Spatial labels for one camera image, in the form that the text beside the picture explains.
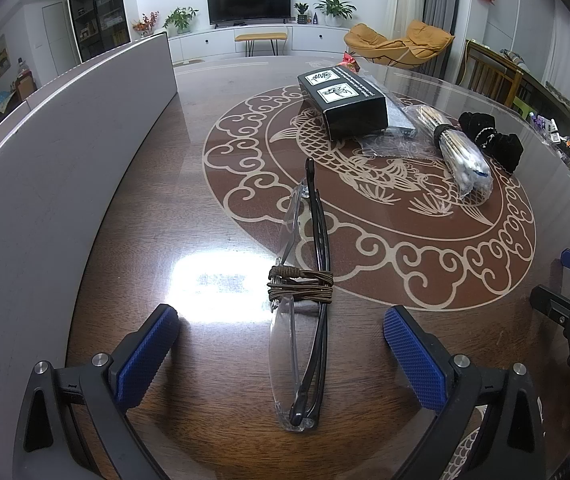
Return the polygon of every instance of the black box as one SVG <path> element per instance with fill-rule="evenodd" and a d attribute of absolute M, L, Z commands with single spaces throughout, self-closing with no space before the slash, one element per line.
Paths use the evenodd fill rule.
<path fill-rule="evenodd" d="M 387 128 L 385 96 L 341 66 L 299 75 L 305 101 L 323 117 L 331 140 L 370 134 Z"/>

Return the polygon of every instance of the red snack bag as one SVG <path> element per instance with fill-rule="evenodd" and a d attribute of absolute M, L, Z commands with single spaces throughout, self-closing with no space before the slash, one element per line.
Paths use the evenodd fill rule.
<path fill-rule="evenodd" d="M 343 60 L 338 64 L 338 66 L 344 66 L 347 70 L 351 70 L 355 74 L 358 74 L 359 70 L 361 69 L 359 64 L 356 63 L 356 60 L 347 54 L 347 52 L 343 54 Z"/>

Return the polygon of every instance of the potted plant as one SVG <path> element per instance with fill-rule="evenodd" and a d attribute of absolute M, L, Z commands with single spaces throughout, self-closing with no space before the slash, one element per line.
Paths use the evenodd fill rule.
<path fill-rule="evenodd" d="M 320 9 L 325 15 L 325 24 L 330 27 L 340 27 L 343 20 L 349 20 L 356 7 L 350 2 L 340 0 L 321 0 L 316 9 Z"/>
<path fill-rule="evenodd" d="M 143 14 L 143 19 L 138 20 L 136 23 L 132 24 L 132 28 L 139 32 L 141 36 L 149 36 L 152 34 L 154 30 L 154 25 L 156 24 L 156 20 L 158 20 L 158 11 L 151 12 L 149 16 Z"/>
<path fill-rule="evenodd" d="M 296 22 L 299 25 L 305 25 L 307 23 L 307 10 L 309 9 L 308 4 L 294 4 L 296 10 L 299 12 L 299 16 L 296 19 Z"/>
<path fill-rule="evenodd" d="M 199 12 L 198 9 L 192 9 L 191 7 L 176 7 L 174 12 L 167 16 L 163 27 L 167 29 L 168 34 L 172 25 L 176 28 L 178 34 L 188 32 L 190 30 L 190 22 L 196 17 L 197 12 Z"/>

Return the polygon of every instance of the black velvet jewelry display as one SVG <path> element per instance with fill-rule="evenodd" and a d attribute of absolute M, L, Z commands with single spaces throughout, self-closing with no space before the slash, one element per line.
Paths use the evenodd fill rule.
<path fill-rule="evenodd" d="M 523 153 L 523 145 L 516 134 L 497 132 L 496 121 L 489 114 L 463 112 L 459 123 L 474 144 L 497 161 L 507 173 L 514 172 Z"/>

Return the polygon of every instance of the television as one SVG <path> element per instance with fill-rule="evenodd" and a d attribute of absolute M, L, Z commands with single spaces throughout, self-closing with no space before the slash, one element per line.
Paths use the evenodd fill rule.
<path fill-rule="evenodd" d="M 209 23 L 244 20 L 285 20 L 291 16 L 291 0 L 207 0 Z"/>

